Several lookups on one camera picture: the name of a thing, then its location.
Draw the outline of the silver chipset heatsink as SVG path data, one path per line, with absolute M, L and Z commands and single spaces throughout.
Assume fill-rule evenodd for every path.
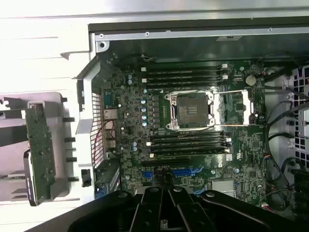
M 234 181 L 232 179 L 213 180 L 211 182 L 212 190 L 224 193 L 231 197 L 236 197 Z

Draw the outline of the CPU socket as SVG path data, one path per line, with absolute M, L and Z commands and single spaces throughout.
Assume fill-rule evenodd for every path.
M 215 126 L 214 94 L 207 90 L 174 91 L 164 96 L 169 103 L 168 130 L 176 132 L 208 130 Z

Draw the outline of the silver socket cover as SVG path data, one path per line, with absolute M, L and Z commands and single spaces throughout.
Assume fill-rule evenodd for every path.
M 242 110 L 243 120 L 240 124 L 226 124 L 225 116 L 227 115 L 227 97 L 229 95 L 235 95 L 239 93 L 242 95 Z M 226 127 L 246 127 L 250 125 L 250 116 L 254 113 L 253 103 L 249 99 L 249 93 L 247 90 L 233 90 L 225 92 L 215 92 L 213 94 L 213 120 L 215 126 L 226 126 Z

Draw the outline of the RAM slot white latches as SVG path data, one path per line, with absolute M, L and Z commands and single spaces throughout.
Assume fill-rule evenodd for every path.
M 230 142 L 226 138 L 196 138 L 196 139 L 174 139 L 174 140 L 160 140 L 147 142 L 146 146 L 172 146 L 172 145 L 215 145 L 215 144 L 224 144 Z
M 206 75 L 191 75 L 191 76 L 166 76 L 166 77 L 148 77 L 142 78 L 142 83 L 159 83 L 159 82 L 180 82 L 180 81 L 221 81 L 228 79 L 228 75 L 206 76 Z
M 204 67 L 175 67 L 175 68 L 157 68 L 157 69 L 150 69 L 146 67 L 141 67 L 141 72 L 195 72 L 195 71 L 220 71 L 222 69 L 227 69 L 228 64 L 224 63 L 218 66 L 204 66 Z
M 216 148 L 210 150 L 182 150 L 182 151 L 156 151 L 150 152 L 149 158 L 164 158 L 164 157 L 184 157 L 184 156 L 205 156 L 213 154 L 227 154 L 231 149 L 228 148 Z

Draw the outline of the black intrusion switch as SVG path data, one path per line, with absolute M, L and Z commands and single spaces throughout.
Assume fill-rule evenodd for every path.
M 82 187 L 86 188 L 92 185 L 90 169 L 81 169 Z

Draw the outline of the blue expansion slot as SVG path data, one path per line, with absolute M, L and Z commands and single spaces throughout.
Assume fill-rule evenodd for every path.
M 191 170 L 191 169 L 177 169 L 171 170 L 174 176 L 194 176 L 195 174 L 199 173 L 199 170 Z M 143 178 L 152 178 L 154 176 L 154 171 L 142 171 Z

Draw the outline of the green motherboard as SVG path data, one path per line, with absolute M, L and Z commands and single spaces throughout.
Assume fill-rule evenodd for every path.
M 141 72 L 141 67 L 150 69 L 180 66 L 204 67 L 218 66 L 224 63 L 228 64 L 228 68 L 222 69 L 220 72 L 221 75 L 228 75 L 228 79 L 219 81 L 223 82 L 220 86 L 147 88 L 147 83 L 141 82 L 142 78 L 148 78 L 147 73 L 157 73 Z M 252 87 L 245 82 L 248 75 L 256 77 L 256 84 Z M 195 195 L 200 195 L 206 190 L 212 190 L 211 182 L 213 180 L 232 179 L 237 199 L 260 206 L 266 200 L 267 191 L 266 170 L 262 163 L 266 154 L 264 139 L 266 126 L 264 77 L 264 68 L 251 60 L 149 63 L 137 66 L 130 64 L 117 65 L 112 76 L 104 81 L 101 88 L 103 128 L 100 139 L 103 144 L 94 150 L 94 154 L 105 152 L 108 157 L 117 157 L 119 160 L 121 188 L 131 193 L 136 193 L 140 187 L 150 187 L 153 184 L 153 177 L 143 178 L 142 171 L 155 171 L 156 168 L 166 170 L 191 169 L 200 172 L 194 176 L 174 176 L 174 185 L 188 188 Z M 208 130 L 185 132 L 176 132 L 166 128 L 166 124 L 169 122 L 169 103 L 164 99 L 166 94 L 187 90 L 207 90 L 215 93 L 244 89 L 248 91 L 249 99 L 254 107 L 249 126 L 214 126 Z M 227 101 L 225 123 L 242 123 L 242 95 L 239 93 L 229 95 Z M 230 153 L 176 157 L 191 159 L 190 163 L 180 165 L 140 166 L 141 161 L 151 159 L 149 158 L 151 148 L 191 146 L 146 146 L 147 142 L 152 142 L 150 140 L 151 136 L 184 135 L 213 131 L 228 133 L 226 136 L 212 138 L 229 139 L 230 142 L 221 145 L 231 149 Z

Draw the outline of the black expansion slot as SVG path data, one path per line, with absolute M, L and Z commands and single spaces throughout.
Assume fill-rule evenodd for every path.
M 140 162 L 140 166 L 142 167 L 150 167 L 150 166 L 166 166 L 166 165 L 180 165 L 183 163 L 190 163 L 190 158 L 176 158 L 171 157 L 167 159 L 149 159 L 143 160 Z

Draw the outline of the grey parts rack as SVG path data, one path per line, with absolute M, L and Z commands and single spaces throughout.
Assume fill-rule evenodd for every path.
M 43 104 L 52 135 L 55 183 L 51 186 L 52 198 L 44 202 L 70 197 L 73 184 L 79 179 L 73 173 L 74 138 L 69 134 L 75 119 L 67 114 L 65 101 L 58 92 L 0 93 L 0 204 L 29 204 L 23 162 L 24 152 L 28 150 L 25 110 L 29 103 Z

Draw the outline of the open grey PC case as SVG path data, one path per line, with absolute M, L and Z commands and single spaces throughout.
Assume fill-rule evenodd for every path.
M 309 27 L 96 32 L 91 42 L 94 58 L 77 81 L 76 152 L 80 169 L 90 169 L 92 180 L 81 187 L 83 203 L 123 190 L 117 157 L 94 154 L 103 144 L 101 88 L 117 65 L 251 60 L 265 71 L 267 191 L 259 207 L 309 220 Z

